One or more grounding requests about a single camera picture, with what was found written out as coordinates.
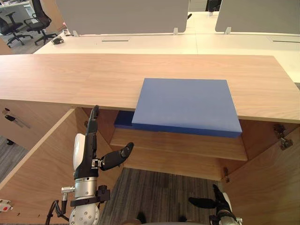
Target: gray partition panel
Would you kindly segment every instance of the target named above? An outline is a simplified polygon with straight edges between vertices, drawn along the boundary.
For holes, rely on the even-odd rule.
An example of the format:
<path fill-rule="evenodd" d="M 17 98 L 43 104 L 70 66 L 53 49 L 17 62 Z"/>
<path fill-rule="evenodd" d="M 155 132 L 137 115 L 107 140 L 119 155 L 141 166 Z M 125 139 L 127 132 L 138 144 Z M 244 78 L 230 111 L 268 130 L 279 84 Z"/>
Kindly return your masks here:
<path fill-rule="evenodd" d="M 223 0 L 216 31 L 300 34 L 300 0 Z"/>
<path fill-rule="evenodd" d="M 56 0 L 78 34 L 184 32 L 189 0 Z"/>

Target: white desk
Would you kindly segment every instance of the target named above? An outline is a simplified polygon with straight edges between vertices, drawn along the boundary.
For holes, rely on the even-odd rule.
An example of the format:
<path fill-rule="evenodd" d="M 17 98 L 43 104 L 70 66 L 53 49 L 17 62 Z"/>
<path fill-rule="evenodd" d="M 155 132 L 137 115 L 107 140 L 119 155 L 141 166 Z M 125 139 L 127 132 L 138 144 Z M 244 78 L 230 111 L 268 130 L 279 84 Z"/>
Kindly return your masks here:
<path fill-rule="evenodd" d="M 134 34 L 63 37 L 65 43 L 53 45 L 49 42 L 36 53 L 273 55 L 291 79 L 300 83 L 300 43 L 272 41 L 298 41 L 300 37 L 264 33 L 224 35 L 214 30 L 217 12 L 210 17 L 207 12 L 192 14 L 187 21 L 186 31 L 176 36 Z M 107 42 L 108 39 L 128 41 Z"/>
<path fill-rule="evenodd" d="M 9 8 L 9 7 L 16 7 L 16 6 L 26 5 L 26 4 L 30 4 L 30 2 L 29 1 L 24 1 L 24 2 L 13 3 L 13 4 L 6 4 L 6 3 L 4 3 L 4 5 L 0 5 L 0 9 L 2 9 L 2 8 Z"/>

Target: blue foam pad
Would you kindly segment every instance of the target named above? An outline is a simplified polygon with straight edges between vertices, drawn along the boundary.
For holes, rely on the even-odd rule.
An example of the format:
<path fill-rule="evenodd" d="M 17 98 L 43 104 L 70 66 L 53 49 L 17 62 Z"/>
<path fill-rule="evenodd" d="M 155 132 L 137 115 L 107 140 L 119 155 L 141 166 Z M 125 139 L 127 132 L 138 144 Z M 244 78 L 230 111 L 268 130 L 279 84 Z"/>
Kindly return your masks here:
<path fill-rule="evenodd" d="M 115 128 L 127 128 L 134 129 L 132 127 L 131 121 L 135 112 L 132 111 L 122 111 L 120 110 L 116 120 L 114 121 Z"/>
<path fill-rule="evenodd" d="M 132 126 L 222 137 L 242 132 L 226 80 L 146 78 Z"/>

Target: black office chair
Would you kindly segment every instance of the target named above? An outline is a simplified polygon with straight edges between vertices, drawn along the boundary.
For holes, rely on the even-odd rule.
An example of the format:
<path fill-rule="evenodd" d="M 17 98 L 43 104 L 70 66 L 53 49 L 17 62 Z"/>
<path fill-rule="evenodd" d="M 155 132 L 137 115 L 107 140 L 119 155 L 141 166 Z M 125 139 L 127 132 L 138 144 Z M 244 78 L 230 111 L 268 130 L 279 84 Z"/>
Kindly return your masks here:
<path fill-rule="evenodd" d="M 5 16 L 8 16 L 10 18 L 11 23 L 6 22 L 4 19 L 2 19 L 0 17 L 0 33 L 3 34 L 3 35 L 9 35 L 9 34 L 14 35 L 12 38 L 10 38 L 8 40 L 8 43 L 7 43 L 8 46 L 14 40 L 18 40 L 18 41 L 21 42 L 22 45 L 24 45 L 24 43 L 20 40 L 20 38 L 30 37 L 31 39 L 33 39 L 33 36 L 31 36 L 31 35 L 23 35 L 23 34 L 16 35 L 16 33 L 19 32 L 18 28 L 21 27 L 23 25 L 23 23 L 14 21 L 14 19 L 13 19 L 13 14 L 14 13 L 15 12 L 11 12 L 11 13 L 8 13 L 8 14 L 5 15 Z"/>
<path fill-rule="evenodd" d="M 54 38 L 54 37 L 57 36 L 57 34 L 45 34 L 45 32 L 44 32 L 44 29 L 49 27 L 52 20 L 43 11 L 40 0 L 33 0 L 32 5 L 33 5 L 34 11 L 35 11 L 35 13 L 32 14 L 33 18 L 24 20 L 24 23 L 29 27 L 27 29 L 27 31 L 32 31 L 33 30 L 33 31 L 37 31 L 39 34 L 40 33 L 43 34 L 43 36 L 40 39 L 38 39 L 34 42 L 36 45 L 38 45 L 37 43 L 41 40 L 44 40 L 44 44 L 46 44 L 47 39 Z M 32 20 L 32 19 L 36 19 L 38 22 L 27 23 L 27 21 Z"/>

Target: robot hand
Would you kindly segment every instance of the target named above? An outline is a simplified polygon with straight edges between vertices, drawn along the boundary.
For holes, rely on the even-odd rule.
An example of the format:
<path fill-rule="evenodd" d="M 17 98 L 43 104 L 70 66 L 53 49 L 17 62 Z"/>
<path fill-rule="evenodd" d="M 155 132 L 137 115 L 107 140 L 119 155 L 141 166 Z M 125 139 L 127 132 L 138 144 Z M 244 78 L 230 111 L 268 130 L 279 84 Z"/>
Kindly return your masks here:
<path fill-rule="evenodd" d="M 58 217 L 63 217 L 71 225 L 97 225 L 99 220 L 99 206 L 110 199 L 110 190 L 102 185 L 97 189 L 98 169 L 102 171 L 112 169 L 123 163 L 130 155 L 134 144 L 128 143 L 123 149 L 113 151 L 102 158 L 97 158 L 97 117 L 98 105 L 90 114 L 86 134 L 77 134 L 75 137 L 73 168 L 74 187 L 63 187 L 61 209 L 58 200 L 55 200 L 49 210 L 45 225 L 50 223 L 55 209 Z M 71 201 L 74 207 L 70 219 L 64 216 L 66 213 L 68 193 L 74 192 L 75 199 Z"/>
<path fill-rule="evenodd" d="M 216 200 L 209 198 L 189 198 L 188 201 L 193 205 L 203 209 L 216 208 L 216 214 L 210 216 L 212 225 L 241 225 L 242 219 L 236 218 L 232 213 L 230 200 L 226 193 L 222 193 L 217 185 L 213 185 Z"/>

